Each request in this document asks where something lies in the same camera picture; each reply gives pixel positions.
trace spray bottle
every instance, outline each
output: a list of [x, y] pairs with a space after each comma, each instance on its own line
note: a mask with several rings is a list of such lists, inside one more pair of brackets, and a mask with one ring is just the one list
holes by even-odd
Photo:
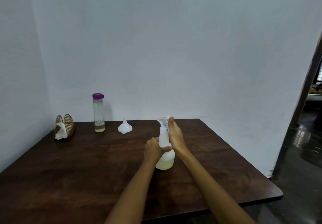
[[[159, 145], [164, 148], [166, 146], [171, 146], [169, 142], [169, 128], [168, 128], [168, 120], [169, 117], [162, 117], [159, 119], [160, 127], [160, 135], [159, 135]], [[173, 149], [170, 152], [164, 153], [158, 163], [156, 164], [156, 168], [160, 170], [167, 170], [173, 166], [173, 162], [175, 160], [175, 152]]]

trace spray bottle body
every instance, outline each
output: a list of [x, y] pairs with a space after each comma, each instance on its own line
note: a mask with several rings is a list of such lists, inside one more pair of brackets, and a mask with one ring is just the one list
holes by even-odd
[[[160, 135], [159, 135], [159, 145], [160, 147], [164, 148], [166, 146], [171, 146], [169, 142], [169, 133], [167, 129], [160, 128]], [[173, 149], [170, 152], [164, 153], [158, 163], [156, 164], [156, 168], [160, 170], [167, 170], [173, 166], [173, 162], [175, 160], [175, 152]]]

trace shiny floor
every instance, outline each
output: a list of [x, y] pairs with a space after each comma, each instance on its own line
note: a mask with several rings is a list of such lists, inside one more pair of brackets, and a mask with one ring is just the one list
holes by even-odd
[[[318, 110], [305, 107], [297, 129], [289, 129], [273, 172], [284, 193], [281, 200], [243, 207], [258, 224], [322, 224], [322, 125], [313, 124]], [[208, 212], [160, 218], [185, 224], [217, 223]]]

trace person's right arm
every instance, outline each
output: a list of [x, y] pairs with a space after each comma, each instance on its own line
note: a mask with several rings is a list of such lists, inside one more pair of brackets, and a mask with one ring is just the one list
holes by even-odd
[[170, 117], [168, 126], [170, 143], [175, 154], [186, 165], [197, 188], [219, 224], [255, 223], [188, 150], [184, 143], [182, 132], [173, 117]]

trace white wall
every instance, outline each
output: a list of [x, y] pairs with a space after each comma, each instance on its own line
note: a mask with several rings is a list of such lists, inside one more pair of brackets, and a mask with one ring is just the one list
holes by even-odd
[[203, 118], [273, 169], [322, 29], [322, 0], [32, 0], [55, 115]]
[[53, 128], [31, 0], [0, 0], [0, 172]]

